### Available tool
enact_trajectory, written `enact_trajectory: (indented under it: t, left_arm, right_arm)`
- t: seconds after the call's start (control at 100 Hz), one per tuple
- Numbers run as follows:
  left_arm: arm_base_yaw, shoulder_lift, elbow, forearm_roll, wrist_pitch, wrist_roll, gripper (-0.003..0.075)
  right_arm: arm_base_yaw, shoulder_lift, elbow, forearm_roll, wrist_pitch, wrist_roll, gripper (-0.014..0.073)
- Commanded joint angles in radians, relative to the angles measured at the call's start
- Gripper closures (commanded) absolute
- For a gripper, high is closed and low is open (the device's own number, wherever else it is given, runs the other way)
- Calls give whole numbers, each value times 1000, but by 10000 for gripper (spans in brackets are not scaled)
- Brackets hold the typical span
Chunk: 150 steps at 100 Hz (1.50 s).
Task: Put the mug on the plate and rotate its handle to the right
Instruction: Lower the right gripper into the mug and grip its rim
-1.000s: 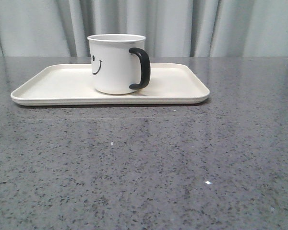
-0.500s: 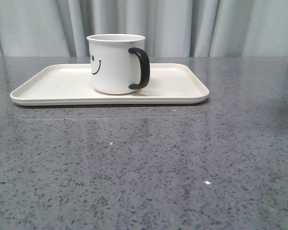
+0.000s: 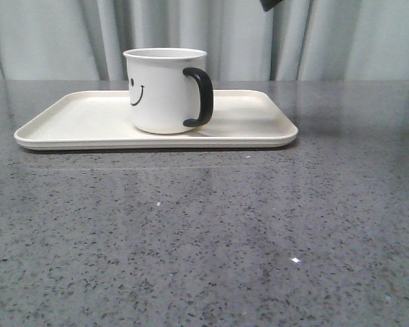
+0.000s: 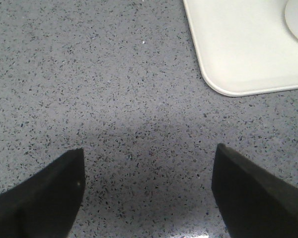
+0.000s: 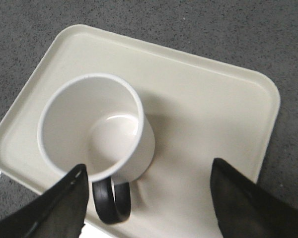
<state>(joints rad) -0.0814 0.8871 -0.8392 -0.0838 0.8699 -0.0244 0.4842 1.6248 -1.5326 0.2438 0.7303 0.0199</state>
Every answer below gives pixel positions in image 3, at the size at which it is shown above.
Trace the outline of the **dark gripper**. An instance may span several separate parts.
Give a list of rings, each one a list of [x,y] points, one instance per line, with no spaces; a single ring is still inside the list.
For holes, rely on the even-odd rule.
[[[272,10],[280,2],[282,2],[282,0],[260,0],[260,4],[262,6],[262,9],[265,12],[268,12],[268,11]]]

